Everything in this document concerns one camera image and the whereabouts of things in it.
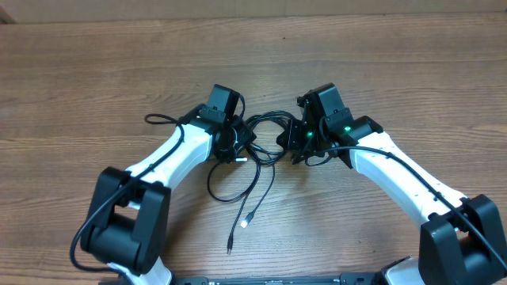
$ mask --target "wooden table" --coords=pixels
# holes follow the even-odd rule
[[[181,116],[219,83],[244,94],[247,116],[299,114],[295,97],[327,82],[444,183],[493,199],[507,226],[507,13],[0,25],[0,283],[110,276],[74,269],[69,244],[100,171],[173,132],[148,112]],[[256,133],[276,148],[278,128]],[[371,181],[338,160],[287,158],[228,256],[240,205],[209,197],[211,166],[172,196],[162,259],[179,276],[323,276],[417,255],[418,229]],[[213,187],[253,176],[252,162],[226,165]],[[270,179],[264,169],[246,213]]]

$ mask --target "wooden surface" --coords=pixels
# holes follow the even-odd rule
[[[27,24],[219,17],[503,12],[507,9],[507,0],[0,0],[0,7],[2,6],[12,21]]]
[[[0,26],[0,283],[93,284],[68,260],[97,175],[155,150],[214,83],[245,95],[246,115],[282,109],[334,82],[445,184],[488,195],[507,226],[507,13],[140,21]],[[276,147],[277,128],[258,142]],[[340,161],[276,167],[246,230],[239,203],[205,190],[211,163],[173,194],[165,264],[180,276],[323,276],[417,255],[418,230],[371,181]],[[252,163],[216,173],[244,189]],[[264,192],[265,169],[246,205]],[[87,254],[79,260],[94,264]]]

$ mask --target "cable plug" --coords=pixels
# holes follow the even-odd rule
[[[234,242],[234,238],[232,233],[229,235],[229,240],[227,241],[227,255],[231,254],[232,251],[232,243]]]
[[[250,223],[250,221],[252,221],[252,219],[254,218],[254,214],[255,214],[255,211],[251,211],[246,217],[244,220],[242,220],[241,222],[241,227],[244,229],[246,228],[246,226],[248,226],[248,224]]]

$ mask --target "cable connector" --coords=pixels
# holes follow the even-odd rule
[[[252,211],[250,212],[244,220],[242,220],[240,226],[244,229],[246,228],[246,226],[248,226],[248,224],[250,223],[250,221],[252,221],[252,219],[254,218],[254,214],[255,214],[255,211]]]
[[[231,254],[232,251],[232,243],[234,242],[234,238],[232,233],[229,235],[229,240],[227,241],[227,255]]]

